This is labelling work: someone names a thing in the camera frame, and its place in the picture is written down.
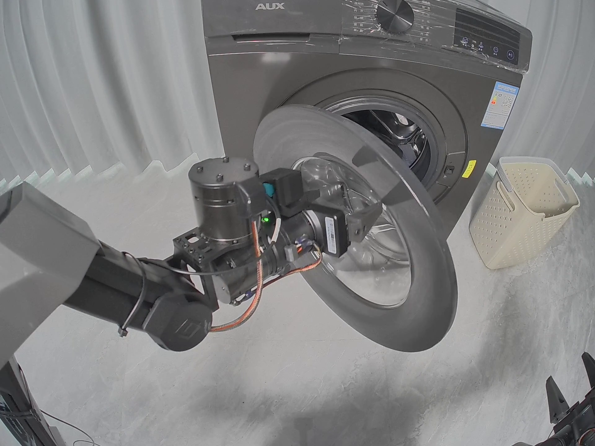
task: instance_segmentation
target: sticker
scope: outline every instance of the sticker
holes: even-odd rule
[[[463,178],[469,178],[471,176],[476,163],[477,163],[477,160],[469,160],[469,163],[467,164],[467,168],[463,172]]]
[[[334,236],[334,219],[324,217],[324,224],[327,226],[327,250],[332,255],[337,254],[337,242]]]
[[[481,127],[504,130],[518,92],[515,85],[496,82]]]

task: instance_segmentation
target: energy label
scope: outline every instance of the energy label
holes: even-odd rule
[[[519,89],[515,85],[496,82],[481,127],[503,130],[512,111]]]

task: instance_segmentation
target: yellow warning sticker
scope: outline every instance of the yellow warning sticker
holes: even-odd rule
[[[469,163],[467,164],[467,168],[463,172],[463,178],[469,178],[471,176],[476,163],[477,163],[477,160],[469,160]]]

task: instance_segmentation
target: aux logo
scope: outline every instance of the aux logo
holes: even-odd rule
[[[285,2],[282,4],[274,3],[274,4],[258,4],[257,10],[285,10]]]

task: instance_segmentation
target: cable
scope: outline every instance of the cable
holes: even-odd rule
[[[279,212],[279,207],[271,200],[271,198],[267,197],[267,203],[271,206],[272,212],[275,213],[275,229],[272,232],[271,243],[276,243],[279,238],[279,233],[281,232],[281,213]]]
[[[29,390],[29,382],[27,382],[27,377],[25,376],[25,372],[23,372],[23,369],[21,368],[21,366],[19,365],[18,367],[19,367],[19,373],[21,374],[21,376],[23,377],[23,381],[25,382],[25,390],[26,390],[26,393],[27,393],[27,401],[29,402],[29,407],[32,409],[33,408],[33,398],[31,398],[31,390]],[[85,436],[87,436],[91,440],[91,441],[87,441],[86,439],[77,439],[75,442],[73,442],[73,446],[77,442],[88,442],[90,444],[93,444],[94,446],[101,446],[100,444],[97,444],[93,438],[91,438],[91,435],[89,435],[89,433],[87,433],[86,431],[80,429],[78,426],[71,425],[68,421],[64,421],[64,420],[62,420],[60,418],[57,418],[53,414],[49,414],[48,412],[44,412],[42,409],[40,409],[39,411],[42,412],[45,416],[49,416],[50,418],[54,418],[56,421],[59,421],[60,423],[64,423],[65,425],[68,425],[70,427],[75,428],[76,430],[80,431],[82,434],[84,434]]]
[[[271,248],[272,248],[272,243],[264,249],[264,251],[261,253],[261,256],[263,256],[265,253],[267,253]],[[220,274],[227,274],[230,272],[236,272],[238,269],[247,268],[253,262],[256,261],[256,260],[253,260],[246,264],[240,264],[239,266],[236,266],[235,268],[222,269],[220,271],[196,271],[195,272],[195,271],[188,271],[186,269],[174,268],[173,266],[170,266],[169,264],[165,263],[164,261],[161,261],[158,259],[147,259],[147,258],[143,257],[140,260],[145,264],[153,264],[155,266],[159,266],[160,268],[167,269],[168,271],[177,272],[178,274],[185,274],[188,276],[219,276]]]
[[[141,306],[141,304],[145,301],[145,297],[147,295],[147,288],[146,288],[146,273],[145,273],[145,268],[143,267],[143,265],[141,264],[141,262],[134,257],[133,255],[131,255],[128,251],[122,251],[122,254],[124,256],[130,256],[132,259],[134,259],[134,261],[136,262],[136,264],[138,265],[139,269],[140,269],[140,275],[142,276],[142,280],[140,282],[140,294],[139,294],[139,298],[136,300],[136,304],[134,304],[134,307],[132,308],[132,310],[130,311],[130,314],[128,314],[128,317],[126,317],[126,320],[124,321],[124,323],[122,324],[122,326],[120,326],[118,328],[118,333],[120,334],[120,337],[126,337],[128,335],[128,326],[130,325],[130,322],[132,321],[132,318],[136,315],[136,313],[139,310],[139,307]]]
[[[258,229],[257,223],[255,221],[252,222],[252,237],[254,238],[254,253],[256,254],[258,261],[257,261],[257,290],[256,294],[254,295],[254,299],[250,303],[250,307],[246,309],[244,314],[239,316],[235,321],[231,321],[222,325],[216,325],[211,327],[211,332],[225,332],[240,327],[243,323],[245,323],[254,311],[256,311],[258,304],[260,303],[262,297],[262,259],[260,256],[260,249],[258,247]]]
[[[56,421],[59,421],[60,423],[64,423],[65,425],[68,425],[70,427],[75,428],[76,430],[80,431],[82,434],[84,434],[86,437],[88,437],[91,441],[86,441],[85,439],[79,439],[78,441],[86,441],[86,442],[90,442],[91,444],[93,444],[94,446],[99,446],[93,438],[91,438],[91,436],[84,430],[80,429],[78,426],[74,426],[72,424],[70,424],[68,421],[64,421],[61,420],[60,418],[57,418],[56,416],[54,416],[53,414],[49,414],[47,412],[44,412],[43,410],[40,410],[45,416],[49,416],[50,418],[54,418]]]
[[[314,263],[309,264],[308,266],[304,266],[303,268],[293,269],[293,270],[287,272],[286,274],[284,274],[283,276],[278,276],[278,277],[276,277],[274,279],[271,279],[271,281],[265,282],[262,288],[264,289],[265,287],[270,286],[273,282],[277,282],[280,279],[286,278],[287,276],[291,276],[291,274],[295,274],[295,273],[298,273],[298,272],[310,271],[310,269],[314,269],[314,268],[318,267],[318,265],[320,263],[322,263],[322,261],[323,261],[322,251],[320,250],[320,248],[318,247],[318,245],[316,243],[314,244],[314,249],[316,249],[316,252],[318,253],[318,259]],[[246,297],[246,298],[242,299],[240,301],[240,303],[242,303],[246,299],[249,299],[250,297],[251,297],[251,295],[249,295],[249,297]]]

